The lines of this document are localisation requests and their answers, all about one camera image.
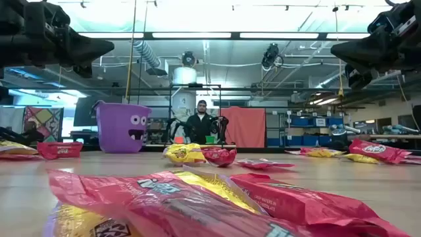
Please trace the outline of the white hanging sheet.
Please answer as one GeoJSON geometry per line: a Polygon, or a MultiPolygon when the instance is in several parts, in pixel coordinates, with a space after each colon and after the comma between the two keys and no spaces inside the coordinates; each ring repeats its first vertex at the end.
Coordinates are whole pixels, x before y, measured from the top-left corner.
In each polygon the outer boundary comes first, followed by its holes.
{"type": "Polygon", "coordinates": [[[0,127],[10,128],[13,132],[21,133],[24,119],[24,108],[0,107],[0,127]]]}

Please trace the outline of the person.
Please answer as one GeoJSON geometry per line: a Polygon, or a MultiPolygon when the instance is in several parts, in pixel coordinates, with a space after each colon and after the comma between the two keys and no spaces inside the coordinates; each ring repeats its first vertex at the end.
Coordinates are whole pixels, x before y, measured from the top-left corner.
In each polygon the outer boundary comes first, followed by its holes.
{"type": "Polygon", "coordinates": [[[207,113],[207,102],[200,100],[197,103],[196,113],[186,121],[190,128],[184,128],[191,143],[206,144],[206,136],[216,133],[216,125],[212,123],[211,119],[212,117],[207,113]]]}

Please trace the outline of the background wooden table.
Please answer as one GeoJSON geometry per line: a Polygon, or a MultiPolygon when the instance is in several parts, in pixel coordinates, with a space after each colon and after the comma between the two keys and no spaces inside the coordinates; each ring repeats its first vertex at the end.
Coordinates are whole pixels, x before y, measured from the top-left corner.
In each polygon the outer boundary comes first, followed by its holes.
{"type": "MultiPolygon", "coordinates": [[[[145,144],[143,147],[168,147],[170,145],[177,145],[177,144],[145,144]]],[[[236,148],[235,144],[205,144],[200,145],[201,147],[226,147],[226,148],[236,148]]]]}

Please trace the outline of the ceiling fluorescent light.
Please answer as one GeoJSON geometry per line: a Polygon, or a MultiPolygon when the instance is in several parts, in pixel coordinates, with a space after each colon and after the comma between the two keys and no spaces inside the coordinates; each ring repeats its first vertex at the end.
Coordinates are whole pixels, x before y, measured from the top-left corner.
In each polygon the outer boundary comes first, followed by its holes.
{"type": "Polygon", "coordinates": [[[317,99],[315,101],[311,101],[309,104],[310,105],[317,105],[317,106],[321,106],[321,105],[327,105],[330,104],[334,101],[337,101],[338,97],[333,97],[333,98],[322,98],[322,99],[317,99]]]}

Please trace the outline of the long wooden work table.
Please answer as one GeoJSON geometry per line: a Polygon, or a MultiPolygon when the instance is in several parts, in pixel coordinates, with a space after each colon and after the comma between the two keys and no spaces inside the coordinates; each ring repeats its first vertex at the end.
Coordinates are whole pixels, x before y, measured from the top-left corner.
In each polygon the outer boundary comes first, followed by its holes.
{"type": "Polygon", "coordinates": [[[349,135],[348,140],[375,140],[375,139],[396,139],[396,140],[421,140],[421,135],[411,134],[357,134],[349,135]]]}

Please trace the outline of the yellow candy packet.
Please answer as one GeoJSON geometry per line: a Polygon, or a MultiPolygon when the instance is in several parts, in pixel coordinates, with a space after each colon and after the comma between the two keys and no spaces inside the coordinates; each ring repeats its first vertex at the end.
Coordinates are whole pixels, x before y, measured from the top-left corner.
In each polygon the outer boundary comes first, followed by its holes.
{"type": "Polygon", "coordinates": [[[344,153],[344,151],[337,151],[333,149],[311,149],[308,150],[305,155],[309,157],[332,158],[343,155],[344,153]]]}
{"type": "Polygon", "coordinates": [[[227,176],[198,171],[186,165],[182,167],[182,170],[172,171],[172,173],[184,182],[209,190],[243,209],[260,215],[268,215],[257,202],[251,199],[246,192],[227,176]]]}
{"type": "Polygon", "coordinates": [[[372,157],[368,157],[365,155],[361,155],[361,154],[354,154],[354,153],[349,153],[343,156],[344,158],[353,161],[353,162],[357,162],[357,163],[368,163],[368,164],[377,164],[380,165],[382,164],[381,161],[372,158],[372,157]]]}
{"type": "Polygon", "coordinates": [[[13,155],[37,155],[38,152],[32,147],[22,145],[8,140],[0,140],[0,154],[13,155]]]}
{"type": "Polygon", "coordinates": [[[43,237],[143,237],[131,224],[58,202],[43,237]]]}
{"type": "Polygon", "coordinates": [[[163,157],[175,165],[205,163],[207,161],[199,144],[172,144],[164,149],[163,157]]]}

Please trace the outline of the corrugated silver duct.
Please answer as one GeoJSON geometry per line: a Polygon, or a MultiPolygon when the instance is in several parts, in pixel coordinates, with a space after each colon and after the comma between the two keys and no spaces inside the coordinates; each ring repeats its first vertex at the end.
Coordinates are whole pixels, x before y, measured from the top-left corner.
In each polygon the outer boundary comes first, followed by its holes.
{"type": "Polygon", "coordinates": [[[134,40],[133,49],[140,54],[141,58],[151,67],[158,68],[161,65],[159,58],[153,52],[146,41],[134,40]]]}

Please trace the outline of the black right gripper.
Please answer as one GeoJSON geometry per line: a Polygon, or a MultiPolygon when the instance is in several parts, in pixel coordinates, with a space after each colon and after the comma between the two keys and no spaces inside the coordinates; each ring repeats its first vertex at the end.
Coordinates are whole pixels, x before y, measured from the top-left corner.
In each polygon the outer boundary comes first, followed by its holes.
{"type": "Polygon", "coordinates": [[[380,74],[421,67],[421,0],[395,3],[367,26],[369,36],[339,43],[331,53],[345,61],[348,85],[361,90],[380,74]]]}

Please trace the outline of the black monitor screen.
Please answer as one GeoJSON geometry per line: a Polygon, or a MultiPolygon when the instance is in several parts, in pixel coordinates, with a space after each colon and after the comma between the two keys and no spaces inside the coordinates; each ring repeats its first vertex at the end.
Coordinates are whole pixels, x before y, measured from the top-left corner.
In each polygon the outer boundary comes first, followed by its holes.
{"type": "Polygon", "coordinates": [[[74,114],[74,126],[96,126],[96,112],[94,105],[98,102],[98,97],[81,97],[76,103],[74,114]]]}

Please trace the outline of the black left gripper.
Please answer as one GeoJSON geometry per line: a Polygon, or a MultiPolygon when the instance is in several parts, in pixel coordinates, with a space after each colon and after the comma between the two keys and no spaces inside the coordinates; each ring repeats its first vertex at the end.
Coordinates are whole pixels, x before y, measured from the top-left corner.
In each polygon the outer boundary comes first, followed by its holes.
{"type": "Polygon", "coordinates": [[[6,67],[53,64],[89,78],[91,62],[113,49],[111,41],[76,33],[58,5],[46,0],[0,0],[0,78],[6,67]]]}

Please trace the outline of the large silver ventilation duct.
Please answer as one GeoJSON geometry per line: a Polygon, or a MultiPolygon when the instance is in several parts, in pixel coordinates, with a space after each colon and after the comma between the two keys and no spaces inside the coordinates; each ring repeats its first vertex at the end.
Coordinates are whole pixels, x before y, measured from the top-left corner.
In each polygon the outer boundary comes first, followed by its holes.
{"type": "Polygon", "coordinates": [[[338,83],[341,78],[345,76],[344,72],[334,71],[331,74],[322,78],[316,85],[316,88],[326,89],[338,83]]]}

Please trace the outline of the shelf with blue bins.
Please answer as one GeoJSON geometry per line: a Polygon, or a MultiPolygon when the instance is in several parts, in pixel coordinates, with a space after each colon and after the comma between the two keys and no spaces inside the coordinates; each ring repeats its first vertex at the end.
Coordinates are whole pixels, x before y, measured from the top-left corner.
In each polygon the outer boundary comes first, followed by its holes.
{"type": "Polygon", "coordinates": [[[266,145],[268,147],[316,147],[332,141],[333,125],[342,125],[342,117],[266,115],[266,145]]]}

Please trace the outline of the pink and yellow foreground bag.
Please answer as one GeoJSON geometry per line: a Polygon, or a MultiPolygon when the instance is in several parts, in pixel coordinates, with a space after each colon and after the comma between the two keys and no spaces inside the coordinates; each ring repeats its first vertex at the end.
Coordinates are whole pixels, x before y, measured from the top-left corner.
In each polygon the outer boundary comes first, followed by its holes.
{"type": "Polygon", "coordinates": [[[172,172],[136,177],[58,170],[47,174],[51,191],[60,201],[128,221],[145,237],[182,237],[187,221],[211,213],[253,213],[172,172]]]}

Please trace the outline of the colourful patchwork quilt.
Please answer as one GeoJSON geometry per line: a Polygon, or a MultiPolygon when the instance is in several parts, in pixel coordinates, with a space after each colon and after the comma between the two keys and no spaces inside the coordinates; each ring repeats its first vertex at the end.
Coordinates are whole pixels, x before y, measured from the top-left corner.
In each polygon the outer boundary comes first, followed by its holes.
{"type": "Polygon", "coordinates": [[[63,115],[63,108],[26,107],[22,131],[36,130],[43,135],[45,142],[61,142],[63,115]]]}

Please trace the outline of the orange hanging cloth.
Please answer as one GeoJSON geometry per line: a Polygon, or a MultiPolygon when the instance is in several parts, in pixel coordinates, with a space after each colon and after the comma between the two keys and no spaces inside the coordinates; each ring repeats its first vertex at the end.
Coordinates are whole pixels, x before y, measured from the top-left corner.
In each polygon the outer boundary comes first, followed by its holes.
{"type": "Polygon", "coordinates": [[[229,107],[222,109],[229,120],[226,142],[237,147],[262,148],[265,145],[266,113],[264,109],[229,107]]]}

